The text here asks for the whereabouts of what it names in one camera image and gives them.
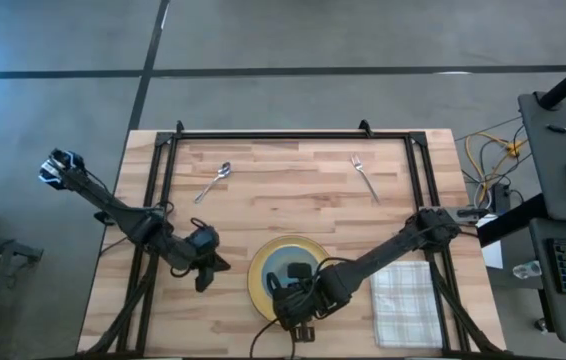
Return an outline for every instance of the yellow plate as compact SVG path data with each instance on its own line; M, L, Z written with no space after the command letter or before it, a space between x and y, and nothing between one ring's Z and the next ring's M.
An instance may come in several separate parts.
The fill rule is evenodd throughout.
M247 289L256 310L268 321L276 317L272 298L264 285L264 268L267 267L268 271L278 270L274 272L285 286L287 267L284 265L294 261L314 262L311 264L314 272L318 263L328 256L321 245L302 236L281 236L263 245L254 255L247 273Z

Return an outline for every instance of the butcher block tabletop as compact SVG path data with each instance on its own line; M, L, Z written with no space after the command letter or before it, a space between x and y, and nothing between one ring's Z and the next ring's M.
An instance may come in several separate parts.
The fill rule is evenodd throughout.
M443 206L465 206L468 198L452 132L423 130ZM141 206L157 131L132 131L128 138L116 196ZM429 203L421 156L415 147L425 202ZM167 151L159 166L158 202ZM350 161L358 154L380 205ZM217 183L200 204L196 195L230 161L232 174ZM321 140L180 140L169 200L169 221L185 237L197 217L215 227L218 253L232 269L215 274L203 293L194 290L195 274L177 279L160 261L146 356L247 357L256 333L267 321L256 311L247 291L247 271L254 254L268 241L301 235L321 244L331 256L356 258L398 232L416 209L405 144L394 139ZM123 238L109 227L103 247ZM476 238L460 235L450 244L461 302L479 328L505 348L481 248ZM120 311L127 289L134 247L125 241L98 261L78 350L92 346ZM421 251L400 260L423 260ZM139 305L128 344L134 344ZM458 339L446 307L452 347ZM370 283L364 281L349 305L315 321L316 341L296 344L301 357L391 357L438 355L436 349L380 348L374 340ZM289 356L290 335L278 325L258 340L254 355Z

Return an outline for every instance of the spoon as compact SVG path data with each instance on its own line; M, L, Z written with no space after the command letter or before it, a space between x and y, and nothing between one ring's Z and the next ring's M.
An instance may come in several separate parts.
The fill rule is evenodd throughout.
M203 201L205 194L216 184L217 181L221 179L225 179L226 177L230 176L230 172L232 172L232 168L230 166L230 162L224 162L223 165L218 170L218 175L212 180L212 182L205 188L203 191L194 199L194 203L198 204Z

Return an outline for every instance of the plaid napkin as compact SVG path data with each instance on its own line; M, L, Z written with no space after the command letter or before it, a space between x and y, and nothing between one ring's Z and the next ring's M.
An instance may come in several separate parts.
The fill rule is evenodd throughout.
M372 306L378 346L443 346L427 261L397 261L372 275Z

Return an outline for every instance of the gray concrete floor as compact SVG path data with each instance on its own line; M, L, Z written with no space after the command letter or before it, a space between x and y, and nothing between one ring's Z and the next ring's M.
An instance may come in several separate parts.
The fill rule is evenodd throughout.
M140 69L158 5L0 0L0 71ZM556 64L566 64L563 0L173 0L155 68ZM367 119L461 136L517 116L518 94L565 75L153 79L140 128L352 128ZM1 297L0 359L74 352L103 228L85 201L39 183L37 171L54 147L73 149L113 186L138 84L0 80L0 235L45 248ZM491 132L509 138L519 126ZM459 156L470 170L462 146ZM511 178L525 197L538 193L532 160ZM536 293L493 290L508 349L566 357L566 344L532 328Z

